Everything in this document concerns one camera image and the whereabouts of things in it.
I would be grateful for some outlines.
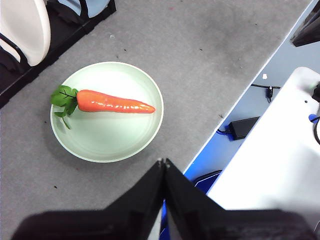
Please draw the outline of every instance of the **black power adapter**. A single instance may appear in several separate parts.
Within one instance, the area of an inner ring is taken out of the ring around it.
[[[250,130],[253,128],[259,116],[242,119],[238,121],[232,121],[228,125],[229,133],[232,135],[233,140],[244,139]]]

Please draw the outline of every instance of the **light green plate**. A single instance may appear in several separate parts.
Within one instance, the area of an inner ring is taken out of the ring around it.
[[[129,158],[156,136],[164,115],[164,101],[154,80],[141,69],[122,62],[100,62],[72,74],[63,85],[135,99],[155,107],[155,112],[83,112],[75,109],[65,121],[55,116],[61,107],[51,106],[51,127],[59,143],[78,158],[108,163]]]

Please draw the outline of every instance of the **carrot leaves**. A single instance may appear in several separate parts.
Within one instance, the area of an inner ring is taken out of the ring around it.
[[[77,105],[77,93],[78,90],[75,88],[71,88],[69,86],[60,85],[51,95],[50,102],[52,105],[63,107],[63,111],[56,111],[54,114],[62,118],[64,125],[70,129],[69,125],[66,123],[64,117],[71,115]]]

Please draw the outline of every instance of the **gray carpet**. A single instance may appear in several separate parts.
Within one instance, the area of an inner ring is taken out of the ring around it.
[[[30,214],[104,208],[157,158],[169,157],[183,171],[308,3],[116,1],[116,13],[1,109],[1,239],[8,240]],[[72,73],[104,61],[150,74],[163,95],[164,118],[143,151],[102,164],[59,145],[49,98]]]

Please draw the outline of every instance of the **orange carrot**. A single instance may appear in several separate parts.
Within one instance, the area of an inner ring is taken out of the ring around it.
[[[76,94],[78,108],[84,112],[111,111],[118,113],[151,114],[156,109],[142,101],[107,95],[92,90],[81,90]]]

